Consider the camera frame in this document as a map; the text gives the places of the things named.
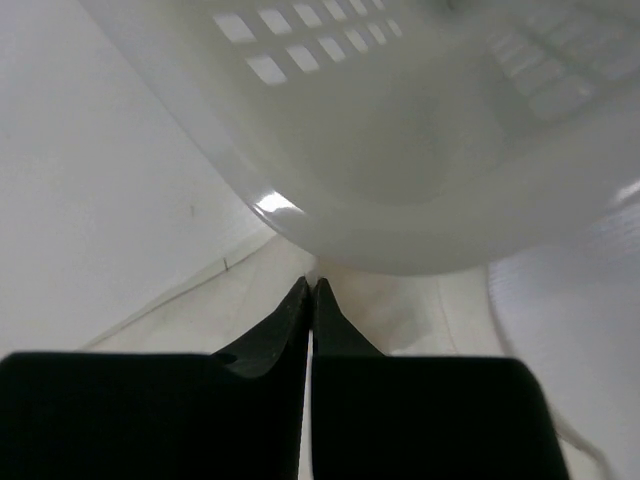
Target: white fabric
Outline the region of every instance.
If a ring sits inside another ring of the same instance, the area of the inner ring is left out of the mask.
[[[490,268],[501,329],[560,417],[606,457],[640,472],[640,206],[563,243]]]

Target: white plastic container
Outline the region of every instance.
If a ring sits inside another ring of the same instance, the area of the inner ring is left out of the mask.
[[[81,0],[234,190],[306,250],[435,273],[640,191],[640,6]]]

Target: dark object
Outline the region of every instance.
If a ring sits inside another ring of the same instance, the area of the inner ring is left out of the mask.
[[[214,355],[9,357],[0,478],[297,478],[312,321],[317,480],[569,478],[524,365],[385,357],[304,279]]]

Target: white surface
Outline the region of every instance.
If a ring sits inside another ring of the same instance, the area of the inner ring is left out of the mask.
[[[386,352],[502,354],[489,314],[483,268],[432,278],[369,275],[317,263],[282,238],[274,239],[228,273],[158,308],[92,350],[216,351],[269,314],[302,274],[311,279],[319,274],[327,276],[349,320]],[[308,402],[305,412],[309,413]],[[562,447],[574,480],[603,480],[592,459],[566,442]],[[310,471],[309,418],[305,415],[300,478],[310,480]]]
[[[77,348],[264,232],[75,0],[0,2],[0,220],[0,356]]]
[[[81,2],[234,190],[340,264],[486,263],[640,178],[631,2]]]
[[[504,334],[560,417],[599,449],[614,478],[640,472],[640,205],[563,243],[496,263]]]

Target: wall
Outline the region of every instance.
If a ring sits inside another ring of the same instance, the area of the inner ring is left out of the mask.
[[[80,347],[270,235],[75,0],[0,4],[0,221],[0,356]]]

